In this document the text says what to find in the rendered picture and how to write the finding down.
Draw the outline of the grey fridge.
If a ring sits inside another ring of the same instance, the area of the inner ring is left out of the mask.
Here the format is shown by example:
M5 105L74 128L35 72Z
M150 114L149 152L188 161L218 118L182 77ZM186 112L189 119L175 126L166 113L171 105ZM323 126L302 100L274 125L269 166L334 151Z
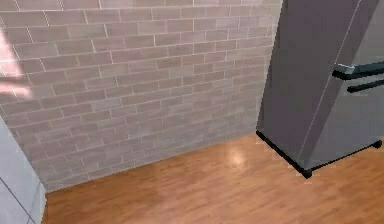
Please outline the grey fridge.
M337 64L384 61L384 0L283 0L257 135L304 177L384 145L383 80L332 75Z

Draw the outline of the white cupboard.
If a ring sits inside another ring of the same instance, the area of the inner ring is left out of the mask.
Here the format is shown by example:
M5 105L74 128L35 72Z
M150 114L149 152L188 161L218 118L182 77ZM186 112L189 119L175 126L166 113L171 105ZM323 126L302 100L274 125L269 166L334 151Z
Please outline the white cupboard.
M0 224L41 224L46 190L0 117Z

